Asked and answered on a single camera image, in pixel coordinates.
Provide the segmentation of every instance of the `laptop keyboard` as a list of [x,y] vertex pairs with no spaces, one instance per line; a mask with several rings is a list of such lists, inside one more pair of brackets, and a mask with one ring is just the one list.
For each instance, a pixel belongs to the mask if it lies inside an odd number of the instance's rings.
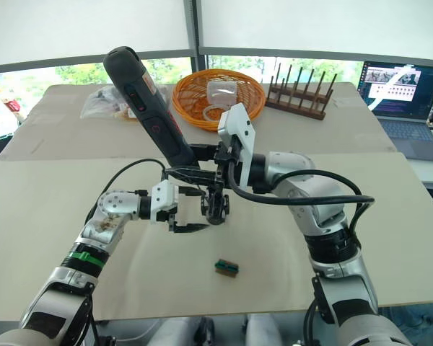
[[412,139],[417,141],[432,141],[430,129],[421,123],[404,123],[399,121],[381,120],[383,130],[390,138]]

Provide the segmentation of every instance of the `laptop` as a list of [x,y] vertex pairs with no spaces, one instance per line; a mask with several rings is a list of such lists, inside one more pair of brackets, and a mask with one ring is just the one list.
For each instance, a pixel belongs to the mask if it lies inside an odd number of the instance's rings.
[[433,67],[365,61],[358,93],[407,159],[433,161]]

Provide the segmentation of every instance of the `laptop screen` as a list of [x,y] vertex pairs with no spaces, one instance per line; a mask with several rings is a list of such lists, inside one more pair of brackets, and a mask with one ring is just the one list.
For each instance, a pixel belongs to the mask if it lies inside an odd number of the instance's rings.
[[365,61],[358,93],[375,115],[426,120],[433,103],[433,67]]

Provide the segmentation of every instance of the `plastic bag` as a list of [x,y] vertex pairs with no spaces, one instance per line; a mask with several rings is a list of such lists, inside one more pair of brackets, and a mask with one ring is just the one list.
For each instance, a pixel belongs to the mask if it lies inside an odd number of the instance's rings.
[[[167,102],[167,87],[159,86],[158,90]],[[115,86],[104,86],[96,92],[90,94],[84,103],[81,119],[86,118],[104,118],[104,119],[121,119],[121,120],[136,120],[135,114],[131,111],[122,95]]]

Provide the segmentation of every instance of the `orange wicker basket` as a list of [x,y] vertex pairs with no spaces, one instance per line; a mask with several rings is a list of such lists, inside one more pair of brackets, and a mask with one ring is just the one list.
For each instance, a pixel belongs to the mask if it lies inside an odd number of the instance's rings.
[[[195,72],[181,79],[173,90],[172,102],[176,111],[191,125],[216,132],[218,121],[208,121],[203,116],[207,101],[207,83],[209,81],[236,81],[237,103],[242,102],[251,120],[260,115],[265,104],[265,92],[253,78],[240,72],[214,68]],[[224,110],[213,109],[207,117],[219,120]]]

